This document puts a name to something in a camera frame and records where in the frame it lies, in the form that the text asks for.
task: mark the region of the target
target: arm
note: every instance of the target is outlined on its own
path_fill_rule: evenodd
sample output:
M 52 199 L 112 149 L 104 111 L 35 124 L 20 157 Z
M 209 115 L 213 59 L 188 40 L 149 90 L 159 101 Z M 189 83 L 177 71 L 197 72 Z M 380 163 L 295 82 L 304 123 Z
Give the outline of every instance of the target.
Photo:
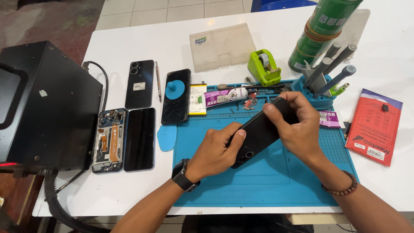
M 233 122 L 222 130 L 209 129 L 194 156 L 188 161 L 185 176 L 193 183 L 207 176 L 224 172 L 234 164 L 246 131 Z M 229 148 L 226 143 L 234 135 Z M 156 232 L 168 211 L 184 193 L 172 179 L 154 190 L 130 209 L 112 232 Z
M 283 145 L 329 190 L 342 191 L 350 187 L 351 178 L 331 163 L 319 147 L 318 111 L 300 92 L 282 92 L 280 97 L 296 110 L 300 121 L 289 125 L 274 105 L 263 106 L 266 116 L 276 125 Z M 414 233 L 414 228 L 400 213 L 361 184 L 351 194 L 333 195 L 333 198 L 359 233 Z

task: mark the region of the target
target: blue silicone mat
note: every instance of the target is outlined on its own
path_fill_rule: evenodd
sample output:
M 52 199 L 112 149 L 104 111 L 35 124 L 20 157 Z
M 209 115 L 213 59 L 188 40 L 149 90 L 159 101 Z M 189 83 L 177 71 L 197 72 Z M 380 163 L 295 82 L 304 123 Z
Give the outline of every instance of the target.
M 216 90 L 216 86 L 207 88 Z M 177 125 L 173 164 L 191 158 L 208 129 L 220 130 L 233 121 L 244 124 L 262 109 L 265 100 L 277 96 L 259 95 L 254 110 L 242 109 L 243 101 L 237 101 L 208 108 L 204 116 L 189 116 L 186 123 Z M 357 177 L 344 143 L 341 129 L 320 127 L 319 144 L 325 155 L 341 170 Z M 174 206 L 337 206 L 337 203 L 321 189 L 311 170 L 277 140 L 241 167 L 202 179 L 199 187 L 183 194 Z

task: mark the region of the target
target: blue screwdriver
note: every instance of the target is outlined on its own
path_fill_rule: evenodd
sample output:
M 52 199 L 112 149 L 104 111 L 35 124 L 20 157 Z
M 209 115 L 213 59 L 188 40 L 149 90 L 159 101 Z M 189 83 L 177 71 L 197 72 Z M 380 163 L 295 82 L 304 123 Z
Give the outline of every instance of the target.
M 331 89 L 336 84 L 341 82 L 344 78 L 353 75 L 355 72 L 356 72 L 355 66 L 353 65 L 345 66 L 345 68 L 342 69 L 341 73 L 339 73 L 329 83 L 325 84 L 317 92 L 315 92 L 315 94 L 313 95 L 313 98 L 318 98 L 319 96 L 323 95 L 325 92 L 329 91 L 329 89 Z

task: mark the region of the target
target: blue suction cup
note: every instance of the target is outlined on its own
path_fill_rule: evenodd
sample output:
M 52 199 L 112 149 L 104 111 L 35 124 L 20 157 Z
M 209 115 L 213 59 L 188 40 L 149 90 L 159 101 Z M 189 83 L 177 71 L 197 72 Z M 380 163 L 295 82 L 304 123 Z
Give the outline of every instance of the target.
M 185 85 L 180 80 L 175 80 L 167 83 L 167 88 L 165 89 L 165 96 L 170 100 L 175 100 L 184 93 Z

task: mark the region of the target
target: green spray can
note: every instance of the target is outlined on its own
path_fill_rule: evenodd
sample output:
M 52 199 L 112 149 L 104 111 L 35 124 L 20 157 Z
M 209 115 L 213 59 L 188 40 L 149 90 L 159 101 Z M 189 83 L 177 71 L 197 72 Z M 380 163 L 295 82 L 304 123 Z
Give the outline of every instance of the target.
M 288 61 L 297 72 L 305 68 L 306 60 L 311 66 L 325 52 L 332 40 L 357 9 L 362 0 L 320 0 L 305 26 Z

